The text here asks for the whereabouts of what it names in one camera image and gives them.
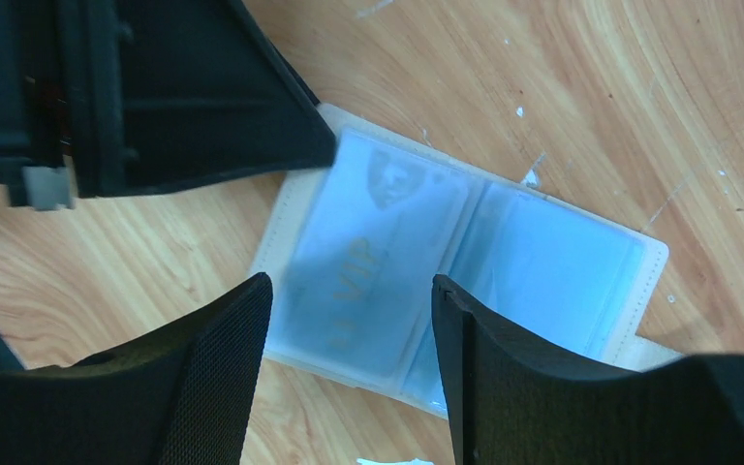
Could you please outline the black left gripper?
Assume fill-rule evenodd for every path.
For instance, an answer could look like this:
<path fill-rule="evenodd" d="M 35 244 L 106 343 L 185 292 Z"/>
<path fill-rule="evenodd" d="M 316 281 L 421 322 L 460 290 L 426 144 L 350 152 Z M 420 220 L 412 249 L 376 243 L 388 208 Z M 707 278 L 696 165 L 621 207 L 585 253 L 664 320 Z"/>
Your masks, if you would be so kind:
<path fill-rule="evenodd" d="M 9 205 L 74 205 L 52 1 L 0 1 L 0 186 Z"/>

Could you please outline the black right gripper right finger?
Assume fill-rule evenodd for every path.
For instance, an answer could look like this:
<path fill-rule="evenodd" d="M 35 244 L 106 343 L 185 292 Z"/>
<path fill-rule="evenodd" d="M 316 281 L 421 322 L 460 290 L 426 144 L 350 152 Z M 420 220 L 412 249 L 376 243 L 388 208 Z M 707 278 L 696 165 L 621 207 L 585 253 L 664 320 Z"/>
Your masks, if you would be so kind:
<path fill-rule="evenodd" d="M 618 368 L 445 275 L 433 280 L 432 327 L 459 464 L 744 464 L 744 355 Z"/>

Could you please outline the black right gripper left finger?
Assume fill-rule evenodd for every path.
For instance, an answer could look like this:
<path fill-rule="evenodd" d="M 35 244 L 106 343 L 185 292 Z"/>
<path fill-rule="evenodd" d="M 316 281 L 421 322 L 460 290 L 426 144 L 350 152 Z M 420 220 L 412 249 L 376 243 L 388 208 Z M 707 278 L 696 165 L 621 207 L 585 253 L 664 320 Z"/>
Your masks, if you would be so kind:
<path fill-rule="evenodd" d="M 73 365 L 0 365 L 0 464 L 236 464 L 273 300 L 257 273 Z"/>

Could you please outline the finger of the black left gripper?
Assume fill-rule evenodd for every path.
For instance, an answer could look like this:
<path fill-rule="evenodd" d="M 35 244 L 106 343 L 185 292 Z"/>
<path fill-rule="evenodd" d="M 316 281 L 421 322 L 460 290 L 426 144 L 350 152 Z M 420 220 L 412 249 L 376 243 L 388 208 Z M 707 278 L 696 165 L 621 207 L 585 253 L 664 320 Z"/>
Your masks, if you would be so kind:
<path fill-rule="evenodd" d="M 57 32 L 83 198 L 334 161 L 318 98 L 240 1 L 61 1 Z"/>

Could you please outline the pale blue VIP card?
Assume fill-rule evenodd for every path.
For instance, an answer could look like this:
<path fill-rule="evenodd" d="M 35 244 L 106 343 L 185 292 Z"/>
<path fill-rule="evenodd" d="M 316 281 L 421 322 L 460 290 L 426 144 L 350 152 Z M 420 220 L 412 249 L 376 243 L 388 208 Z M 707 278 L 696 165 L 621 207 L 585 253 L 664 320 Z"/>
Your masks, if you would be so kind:
<path fill-rule="evenodd" d="M 470 190 L 461 173 L 398 150 L 342 148 L 291 261 L 283 350 L 364 382 L 391 379 Z"/>

